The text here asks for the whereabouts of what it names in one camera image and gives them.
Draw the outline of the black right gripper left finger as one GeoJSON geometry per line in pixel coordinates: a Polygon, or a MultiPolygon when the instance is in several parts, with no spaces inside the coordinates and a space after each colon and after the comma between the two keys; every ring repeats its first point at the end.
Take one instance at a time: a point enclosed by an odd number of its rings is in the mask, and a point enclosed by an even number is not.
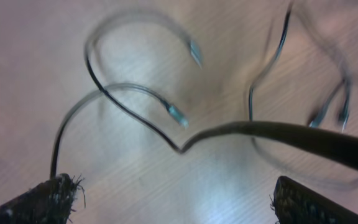
{"type": "Polygon", "coordinates": [[[67,223],[84,178],[59,174],[0,205],[0,224],[67,223]]]}

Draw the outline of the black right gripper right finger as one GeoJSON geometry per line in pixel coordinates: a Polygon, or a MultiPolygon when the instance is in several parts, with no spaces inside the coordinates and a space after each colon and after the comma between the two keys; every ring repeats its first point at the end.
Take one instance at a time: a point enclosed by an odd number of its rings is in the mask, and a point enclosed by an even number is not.
{"type": "Polygon", "coordinates": [[[280,224],[358,223],[358,214],[283,175],[277,179],[270,208],[280,224]]]}

